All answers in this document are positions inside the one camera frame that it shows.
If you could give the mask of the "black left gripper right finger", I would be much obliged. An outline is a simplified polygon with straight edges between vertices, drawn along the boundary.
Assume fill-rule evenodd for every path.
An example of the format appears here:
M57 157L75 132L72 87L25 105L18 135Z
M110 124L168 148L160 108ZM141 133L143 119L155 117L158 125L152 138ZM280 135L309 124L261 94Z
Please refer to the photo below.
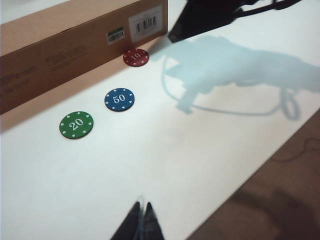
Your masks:
M144 214L144 239L145 240L164 240L161 226L158 222L156 213L150 202L146 205Z

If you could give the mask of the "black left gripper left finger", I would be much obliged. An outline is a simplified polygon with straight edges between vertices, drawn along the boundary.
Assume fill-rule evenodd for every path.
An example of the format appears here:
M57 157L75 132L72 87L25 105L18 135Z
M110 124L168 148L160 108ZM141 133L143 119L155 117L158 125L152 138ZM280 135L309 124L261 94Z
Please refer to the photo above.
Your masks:
M136 201L111 237L111 240L139 240L141 235L141 221L141 203Z

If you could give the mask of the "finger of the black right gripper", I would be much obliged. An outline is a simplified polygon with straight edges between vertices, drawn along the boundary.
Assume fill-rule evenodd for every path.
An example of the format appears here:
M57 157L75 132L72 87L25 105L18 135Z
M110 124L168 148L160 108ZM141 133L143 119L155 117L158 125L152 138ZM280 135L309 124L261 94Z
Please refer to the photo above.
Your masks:
M229 25L244 4L243 0L188 0L168 39L177 43Z

